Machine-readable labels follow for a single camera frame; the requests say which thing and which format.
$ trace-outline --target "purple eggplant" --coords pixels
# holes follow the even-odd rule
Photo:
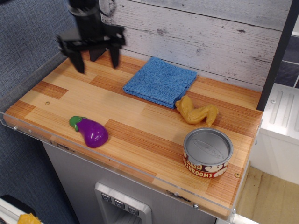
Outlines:
[[[103,145],[108,140],[108,132],[98,122],[85,117],[73,116],[70,125],[84,137],[85,144],[90,148]]]

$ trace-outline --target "dispenser buttons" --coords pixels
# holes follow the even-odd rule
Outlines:
[[[111,202],[111,197],[108,196],[108,195],[105,195],[105,194],[102,193],[102,198],[103,198],[103,200],[105,200],[106,202]]]
[[[118,208],[121,208],[121,209],[125,209],[125,204],[118,201],[118,200],[114,200],[115,201],[115,205],[118,207]]]
[[[139,215],[138,210],[135,209],[135,208],[133,208],[133,207],[131,207],[131,206],[128,207],[128,210],[129,210],[129,212],[130,212],[131,214],[133,214],[133,215],[136,215],[136,216]]]

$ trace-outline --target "yellow object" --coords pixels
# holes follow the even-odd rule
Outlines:
[[[203,106],[195,109],[188,96],[183,96],[176,102],[177,110],[188,124],[197,124],[206,117],[206,125],[210,127],[216,120],[219,110],[214,105]]]
[[[32,213],[30,213],[20,215],[17,224],[41,224],[41,221],[37,217],[32,215]]]

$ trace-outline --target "wooden countertop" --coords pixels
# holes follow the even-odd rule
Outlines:
[[[43,81],[10,107],[4,116],[11,126],[162,189],[186,203],[220,218],[233,209],[241,176],[246,167],[262,112],[257,111],[260,93],[198,77],[187,95],[194,107],[214,104],[219,114],[212,128],[232,141],[234,153],[227,171],[214,179],[192,174],[183,163],[185,136],[195,128],[177,110],[123,92],[122,87],[146,63],[121,56],[113,69],[105,53],[96,62],[83,54],[85,74],[76,72],[67,59]],[[78,115],[106,127],[108,142],[96,149],[85,146],[83,137],[69,126]]]

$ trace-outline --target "folded cloth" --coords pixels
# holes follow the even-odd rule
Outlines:
[[[185,95],[197,72],[168,64],[152,57],[127,82],[123,90],[131,95],[174,109]]]

